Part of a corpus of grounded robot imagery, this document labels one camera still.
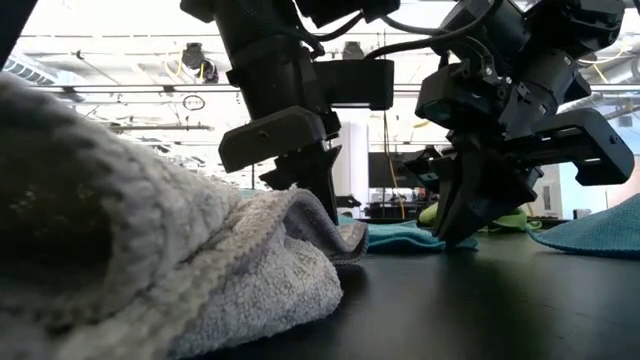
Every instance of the screw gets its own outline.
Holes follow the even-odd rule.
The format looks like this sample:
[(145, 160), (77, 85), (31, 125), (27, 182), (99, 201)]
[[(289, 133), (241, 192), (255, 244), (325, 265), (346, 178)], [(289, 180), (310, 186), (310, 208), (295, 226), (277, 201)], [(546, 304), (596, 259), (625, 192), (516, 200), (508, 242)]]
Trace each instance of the screw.
[(258, 131), (258, 140), (269, 141), (269, 134), (266, 131)]

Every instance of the black cable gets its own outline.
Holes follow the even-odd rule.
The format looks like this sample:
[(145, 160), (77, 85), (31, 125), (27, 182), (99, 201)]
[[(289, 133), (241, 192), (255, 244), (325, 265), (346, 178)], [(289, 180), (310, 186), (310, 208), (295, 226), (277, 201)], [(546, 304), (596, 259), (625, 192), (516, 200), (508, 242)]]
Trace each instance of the black cable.
[(389, 54), (393, 54), (401, 51), (424, 49), (427, 47), (431, 47), (433, 45), (437, 45), (439, 43), (446, 43), (449, 41), (457, 40), (461, 37), (465, 37), (469, 33), (476, 30), (478, 27), (482, 26), (485, 19), (492, 16), (498, 10), (498, 8), (500, 8), (503, 1), (504, 0), (494, 0), (493, 4), (491, 4), (491, 7), (487, 10), (487, 12), (485, 12), (482, 16), (480, 16), (470, 24), (463, 26), (458, 30), (454, 30), (449, 33), (438, 35), (438, 36), (432, 36), (427, 39), (408, 41), (404, 43), (383, 46), (367, 54), (367, 56), (365, 56), (365, 59), (375, 59), (383, 55), (389, 55)]
[(340, 26), (336, 30), (330, 32), (329, 34), (317, 35), (316, 38), (320, 42), (335, 40), (340, 36), (349, 32), (349, 30), (353, 29), (353, 27), (356, 26), (356, 24), (359, 23), (360, 20), (362, 19), (364, 19), (364, 15), (362, 14), (362, 12), (360, 12), (356, 16), (351, 18), (351, 20), (347, 21), (346, 23), (344, 23), (344, 25)]
[(404, 31), (404, 32), (408, 32), (408, 33), (411, 33), (411, 34), (437, 36), (437, 35), (444, 35), (444, 34), (449, 33), (449, 31), (444, 30), (444, 29), (439, 29), (439, 28), (435, 28), (435, 29), (433, 29), (433, 28), (421, 28), (421, 27), (417, 27), (417, 26), (406, 25), (406, 24), (400, 23), (398, 21), (395, 21), (395, 20), (393, 20), (392, 18), (390, 18), (388, 16), (383, 16), (380, 19), (385, 24), (389, 25), (393, 29)]
[(246, 0), (236, 0), (236, 3), (240, 5), (240, 8), (245, 12), (245, 14), (253, 18), (253, 20), (258, 22), (258, 24), (266, 30), (307, 43), (314, 50), (312, 54), (313, 57), (323, 56), (325, 54), (324, 47), (320, 44), (320, 40), (308, 31), (274, 24), (273, 22), (262, 18), (259, 13), (247, 5)]
[[(445, 30), (445, 29), (421, 28), (417, 26), (406, 25), (401, 22), (395, 21), (388, 16), (382, 17), (382, 21), (396, 30), (404, 31), (411, 34), (440, 36), (440, 35), (450, 33), (449, 30)], [(480, 42), (479, 40), (471, 36), (465, 36), (463, 39), (460, 39), (459, 41), (462, 45), (472, 49), (476, 54), (478, 54), (478, 56), (483, 62), (483, 68), (489, 64), (493, 64), (493, 55), (491, 54), (491, 51), (489, 51), (489, 49), (487, 49), (487, 47), (482, 42)], [(449, 54), (444, 53), (439, 55), (440, 55), (440, 63), (438, 64), (438, 69), (441, 69), (449, 64)]]

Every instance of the black mount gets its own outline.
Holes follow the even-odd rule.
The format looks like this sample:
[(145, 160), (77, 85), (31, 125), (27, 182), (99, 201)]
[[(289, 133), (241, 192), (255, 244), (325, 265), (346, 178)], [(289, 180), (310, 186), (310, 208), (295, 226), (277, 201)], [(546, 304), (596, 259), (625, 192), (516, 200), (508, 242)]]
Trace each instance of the black mount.
[[(336, 0), (319, 6), (300, 0), (298, 5), (305, 16), (326, 24), (360, 10), (372, 21), (400, 2)], [(337, 223), (331, 168), (340, 148), (329, 148), (327, 141), (338, 136), (340, 121), (331, 107), (389, 109), (393, 62), (314, 62), (298, 39), (285, 36), (302, 30), (290, 1), (182, 0), (180, 6), (202, 21), (216, 21), (233, 66), (229, 82), (242, 91), (253, 120), (224, 135), (219, 153), (225, 170), (277, 157), (276, 170), (260, 179), (277, 190), (293, 185), (311, 190)]]

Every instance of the ceiling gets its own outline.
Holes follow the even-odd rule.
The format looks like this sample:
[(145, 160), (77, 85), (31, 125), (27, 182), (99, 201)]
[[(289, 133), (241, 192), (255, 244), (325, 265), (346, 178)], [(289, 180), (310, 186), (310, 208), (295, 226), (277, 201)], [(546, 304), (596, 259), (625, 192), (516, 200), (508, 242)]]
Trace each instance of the ceiling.
[[(453, 2), (403, 1), (392, 17), (403, 23), (437, 27), (451, 10)], [(310, 21), (305, 26), (314, 33), (336, 28), (316, 29)], [(625, 17), (619, 41), (600, 52), (600, 59), (613, 59), (600, 65), (607, 71), (628, 61), (640, 50), (640, 17), (630, 9)], [(357, 41), (365, 52), (381, 45), (419, 39), (421, 36), (400, 33), (381, 21), (361, 22), (349, 34), (325, 43), (328, 55), (322, 60), (339, 58), (346, 41)], [(179, 9), (179, 0), (40, 0), (14, 50), (42, 67), (59, 72), (67, 84), (190, 84), (197, 81), (187, 69), (175, 75), (179, 54), (186, 43), (200, 42), (203, 50), (221, 74), (230, 65), (215, 24), (204, 24)], [(397, 84), (420, 84), (438, 65), (439, 58), (429, 50), (389, 56), (395, 61)], [(594, 69), (584, 71), (592, 82), (600, 79)], [(172, 156), (196, 156), (207, 163), (207, 171), (222, 175), (217, 145), (223, 134), (248, 122), (249, 116), (237, 92), (201, 93), (202, 110), (189, 111), (183, 106), (187, 94), (91, 95), (76, 110), (94, 121), (125, 125), (206, 125), (212, 130), (131, 131), (129, 139), (154, 139), (173, 143)], [(445, 141), (446, 131), (433, 124), (416, 127), (422, 121), (413, 115), (415, 99), (398, 98), (389, 111), (392, 141)], [(369, 118), (370, 142), (382, 141), (382, 114)], [(182, 142), (188, 145), (175, 145)], [(272, 168), (271, 162), (260, 164), (258, 172)], [(246, 186), (250, 169), (227, 176)]]

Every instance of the cable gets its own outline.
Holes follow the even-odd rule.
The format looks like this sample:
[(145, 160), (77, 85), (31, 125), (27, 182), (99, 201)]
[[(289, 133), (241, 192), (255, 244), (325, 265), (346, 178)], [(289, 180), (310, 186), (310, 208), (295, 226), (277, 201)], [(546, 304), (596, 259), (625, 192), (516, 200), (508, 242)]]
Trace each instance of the cable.
[[(445, 30), (445, 29), (421, 28), (417, 26), (406, 25), (401, 22), (395, 21), (388, 16), (382, 17), (382, 21), (396, 30), (404, 31), (411, 34), (440, 36), (440, 35), (451, 33), (449, 30)], [(467, 41), (468, 43), (473, 43), (473, 45), (476, 46), (474, 50), (476, 50), (480, 56), (490, 56), (493, 58), (493, 55), (491, 55), (491, 52), (489, 51), (489, 49), (487, 49), (487, 47), (484, 46), (484, 44), (478, 41), (477, 39), (471, 36), (466, 36), (464, 41)]]
[(383, 116), (384, 121), (384, 152), (387, 155), (387, 161), (389, 162), (389, 170), (391, 171), (391, 179), (393, 179), (393, 186), (396, 192), (396, 196), (398, 197), (398, 201), (400, 202), (400, 213), (402, 214), (402, 220), (405, 219), (404, 213), (404, 201), (402, 201), (402, 196), (398, 191), (398, 180), (396, 179), (396, 172), (393, 169), (393, 162), (391, 161), (391, 155), (389, 154), (389, 127), (387, 126), (387, 112), (384, 112)]
[(401, 51), (424, 49), (424, 48), (432, 47), (433, 45), (437, 45), (439, 43), (446, 43), (449, 41), (457, 40), (461, 37), (465, 37), (467, 36), (467, 34), (473, 32), (478, 27), (482, 26), (485, 19), (488, 19), (498, 10), (498, 8), (500, 8), (503, 1), (504, 0), (493, 0), (493, 4), (491, 4), (491, 7), (487, 10), (487, 12), (485, 12), (482, 16), (480, 16), (476, 20), (472, 21), (470, 24), (465, 25), (458, 30), (454, 30), (438, 36), (432, 36), (427, 39), (408, 41), (404, 43), (383, 46), (367, 54), (367, 56), (365, 56), (365, 59), (375, 59), (380, 56), (389, 55), (389, 54), (393, 54)]
[(318, 39), (318, 41), (320, 42), (335, 40), (340, 36), (348, 33), (349, 30), (353, 29), (353, 27), (356, 26), (356, 24), (359, 23), (362, 19), (364, 19), (364, 15), (362, 14), (362, 12), (360, 12), (336, 30), (325, 35), (316, 35), (316, 39)]
[(253, 10), (249, 5), (247, 5), (246, 0), (236, 0), (235, 3), (240, 5), (240, 8), (245, 12), (246, 15), (253, 18), (260, 26), (265, 28), (266, 30), (272, 31), (275, 34), (288, 36), (290, 38), (296, 39), (298, 41), (302, 41), (314, 50), (312, 56), (318, 57), (323, 56), (325, 54), (324, 47), (320, 44), (320, 40), (318, 40), (313, 34), (306, 30), (289, 28), (286, 26), (281, 26), (278, 24), (274, 24), (271, 21), (268, 21), (260, 16), (255, 10)]
[(444, 34), (449, 33), (449, 31), (447, 31), (445, 29), (421, 28), (421, 27), (417, 27), (417, 26), (405, 25), (403, 23), (400, 23), (398, 21), (393, 20), (392, 18), (390, 18), (388, 16), (383, 16), (380, 19), (385, 24), (389, 25), (390, 27), (392, 27), (392, 28), (394, 28), (396, 30), (408, 32), (408, 33), (411, 33), (411, 34), (437, 36), (437, 35), (444, 35)]

